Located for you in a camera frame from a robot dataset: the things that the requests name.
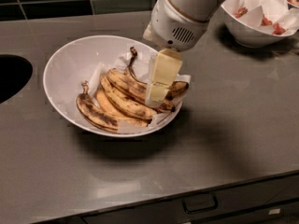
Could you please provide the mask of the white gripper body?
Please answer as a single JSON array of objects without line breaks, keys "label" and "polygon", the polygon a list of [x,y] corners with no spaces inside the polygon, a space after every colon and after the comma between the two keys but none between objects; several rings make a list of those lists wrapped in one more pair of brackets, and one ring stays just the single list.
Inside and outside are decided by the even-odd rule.
[{"label": "white gripper body", "polygon": [[195,46],[208,23],[206,0],[157,0],[143,37],[161,48]]}]

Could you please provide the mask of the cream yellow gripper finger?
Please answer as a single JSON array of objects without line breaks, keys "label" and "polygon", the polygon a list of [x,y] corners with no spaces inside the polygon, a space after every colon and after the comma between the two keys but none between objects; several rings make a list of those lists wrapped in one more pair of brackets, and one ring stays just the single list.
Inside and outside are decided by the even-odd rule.
[{"label": "cream yellow gripper finger", "polygon": [[145,98],[147,106],[158,107],[163,103],[182,64],[180,52],[174,49],[162,49],[150,58]]}]

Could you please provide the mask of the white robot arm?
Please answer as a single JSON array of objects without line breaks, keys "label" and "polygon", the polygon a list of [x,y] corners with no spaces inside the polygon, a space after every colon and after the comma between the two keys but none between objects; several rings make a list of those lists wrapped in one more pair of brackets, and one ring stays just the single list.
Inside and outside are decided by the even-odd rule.
[{"label": "white robot arm", "polygon": [[225,0],[157,0],[143,37],[161,50],[149,63],[146,104],[160,105],[182,65],[180,53],[192,49]]}]

